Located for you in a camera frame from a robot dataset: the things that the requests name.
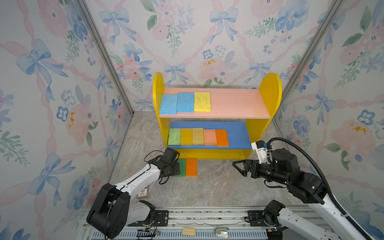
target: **blue sponge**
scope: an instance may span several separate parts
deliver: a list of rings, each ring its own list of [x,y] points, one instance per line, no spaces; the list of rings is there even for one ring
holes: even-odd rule
[[[163,94],[160,105],[160,114],[176,114],[177,94]]]
[[[195,93],[179,93],[177,100],[178,113],[193,113],[194,112]]]

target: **yellow shelf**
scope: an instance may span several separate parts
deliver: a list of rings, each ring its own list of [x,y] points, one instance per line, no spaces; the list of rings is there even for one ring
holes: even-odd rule
[[[195,91],[208,91],[212,94],[210,113],[159,114],[163,94]],[[246,119],[245,124],[248,132],[248,136],[244,136],[247,141],[247,144],[244,144],[244,149],[238,146],[236,149],[231,149],[230,145],[225,149],[203,147],[191,149],[178,146],[175,150],[180,152],[180,158],[246,159],[252,153],[248,141],[250,144],[260,140],[279,108],[282,91],[281,80],[274,73],[264,77],[259,89],[165,88],[162,74],[156,73],[153,80],[153,101],[164,145],[165,147],[168,146],[171,118],[243,118]]]

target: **blue shelf board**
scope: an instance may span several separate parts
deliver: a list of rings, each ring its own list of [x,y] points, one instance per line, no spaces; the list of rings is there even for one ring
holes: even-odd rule
[[[202,127],[204,129],[226,129],[229,141],[229,147],[191,145],[175,146],[168,145],[173,149],[252,149],[248,130],[245,122],[171,122],[170,128]]]

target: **wallpaper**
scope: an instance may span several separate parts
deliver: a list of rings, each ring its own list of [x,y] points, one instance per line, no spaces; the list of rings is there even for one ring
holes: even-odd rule
[[[308,152],[376,239],[384,239],[383,8],[383,0],[345,2],[276,116],[286,139]]]
[[[270,72],[285,86],[332,1],[86,3],[133,110],[154,111],[156,72],[166,87],[258,88]]]
[[[0,239],[76,239],[129,115],[72,1],[2,1],[0,29]]]

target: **mounting plate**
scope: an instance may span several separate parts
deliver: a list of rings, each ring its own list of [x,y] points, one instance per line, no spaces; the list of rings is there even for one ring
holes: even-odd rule
[[[155,210],[155,218],[157,218],[157,223],[154,227],[166,227],[168,226],[168,210]],[[143,222],[134,222],[128,225],[129,227],[145,227]]]
[[[252,221],[250,222],[249,224],[251,225],[251,227],[274,227],[275,225],[271,226],[271,225],[268,225],[265,221],[264,221],[264,215],[263,215],[263,210],[248,210],[247,211],[247,214],[248,214],[248,217],[251,219],[260,219],[260,221]]]

